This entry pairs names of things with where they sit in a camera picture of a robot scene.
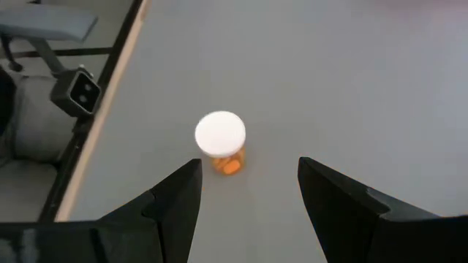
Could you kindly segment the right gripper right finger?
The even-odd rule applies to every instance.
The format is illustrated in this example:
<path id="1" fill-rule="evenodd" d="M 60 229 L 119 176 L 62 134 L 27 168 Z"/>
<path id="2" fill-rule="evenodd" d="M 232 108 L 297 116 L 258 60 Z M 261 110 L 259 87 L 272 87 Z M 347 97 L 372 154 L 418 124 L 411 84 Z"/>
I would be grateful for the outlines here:
<path id="1" fill-rule="evenodd" d="M 309 157 L 299 158 L 298 182 L 327 263 L 367 263 L 378 218 L 389 208 L 368 186 Z"/>

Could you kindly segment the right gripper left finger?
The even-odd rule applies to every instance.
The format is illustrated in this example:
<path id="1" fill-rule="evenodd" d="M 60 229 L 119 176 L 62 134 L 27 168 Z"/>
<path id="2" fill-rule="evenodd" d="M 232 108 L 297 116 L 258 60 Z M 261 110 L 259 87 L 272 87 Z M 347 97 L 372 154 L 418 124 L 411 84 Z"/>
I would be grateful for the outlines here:
<path id="1" fill-rule="evenodd" d="M 192 159 L 103 216 L 97 242 L 106 263 L 187 263 L 200 211 L 202 162 Z"/>

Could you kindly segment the orange pill bottle white cap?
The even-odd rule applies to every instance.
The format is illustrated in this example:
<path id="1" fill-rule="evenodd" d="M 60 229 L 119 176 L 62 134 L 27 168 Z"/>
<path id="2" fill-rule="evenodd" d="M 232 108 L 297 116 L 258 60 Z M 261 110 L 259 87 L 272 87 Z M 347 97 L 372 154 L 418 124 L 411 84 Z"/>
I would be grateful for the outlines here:
<path id="1" fill-rule="evenodd" d="M 215 111 L 203 116 L 195 127 L 195 142 L 217 172 L 234 175 L 244 167 L 246 127 L 235 113 Z"/>

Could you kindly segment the black aluminium table frame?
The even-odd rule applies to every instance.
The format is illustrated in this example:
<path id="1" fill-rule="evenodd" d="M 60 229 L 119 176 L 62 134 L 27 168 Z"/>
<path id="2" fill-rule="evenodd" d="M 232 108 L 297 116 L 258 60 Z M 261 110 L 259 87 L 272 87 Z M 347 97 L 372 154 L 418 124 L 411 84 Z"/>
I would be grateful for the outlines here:
<path id="1" fill-rule="evenodd" d="M 107 61 L 101 71 L 97 84 L 102 89 L 102 94 L 106 93 L 107 87 L 118 66 L 118 61 L 124 51 L 127 41 L 132 38 L 131 32 L 135 30 L 135 25 L 143 16 L 146 6 L 152 0 L 132 0 L 129 11 L 124 18 L 124 22 L 118 32 L 115 42 L 110 49 Z M 50 223 L 56 220 L 60 205 L 66 194 L 68 185 L 73 177 L 75 168 L 79 162 L 80 155 L 88 139 L 91 126 L 94 123 L 94 116 L 79 117 L 73 127 L 73 136 L 66 147 L 63 158 L 59 164 L 58 175 L 46 199 L 45 205 L 39 215 L 38 222 Z"/>

